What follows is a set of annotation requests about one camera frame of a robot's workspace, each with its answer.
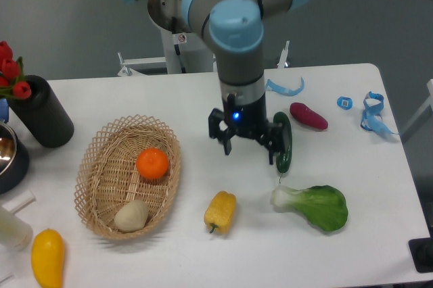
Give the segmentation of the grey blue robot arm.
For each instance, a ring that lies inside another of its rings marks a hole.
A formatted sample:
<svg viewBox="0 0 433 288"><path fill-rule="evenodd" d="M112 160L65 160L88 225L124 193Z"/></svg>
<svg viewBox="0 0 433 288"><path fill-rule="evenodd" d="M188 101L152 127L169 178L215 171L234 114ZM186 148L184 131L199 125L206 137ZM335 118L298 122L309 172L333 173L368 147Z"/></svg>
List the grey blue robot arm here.
<svg viewBox="0 0 433 288"><path fill-rule="evenodd" d="M254 139L269 152L271 164L289 162L292 129L277 114L267 120L263 67L265 18L309 0L173 0L163 18L176 32L198 35L216 57L223 108L212 110L208 133L225 153L234 136Z"/></svg>

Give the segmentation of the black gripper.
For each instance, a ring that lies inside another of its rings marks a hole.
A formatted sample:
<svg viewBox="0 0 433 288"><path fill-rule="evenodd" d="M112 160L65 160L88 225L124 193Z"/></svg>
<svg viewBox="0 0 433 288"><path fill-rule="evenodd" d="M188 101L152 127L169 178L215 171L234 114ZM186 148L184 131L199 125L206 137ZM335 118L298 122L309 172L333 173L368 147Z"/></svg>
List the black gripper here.
<svg viewBox="0 0 433 288"><path fill-rule="evenodd" d="M253 139L269 151L269 164L274 155L286 151L286 127L282 123L269 122L266 115L265 96L239 104L234 93L223 100L223 110L214 108L208 117L209 137L223 145L225 155L231 153L231 138L239 136Z"/></svg>

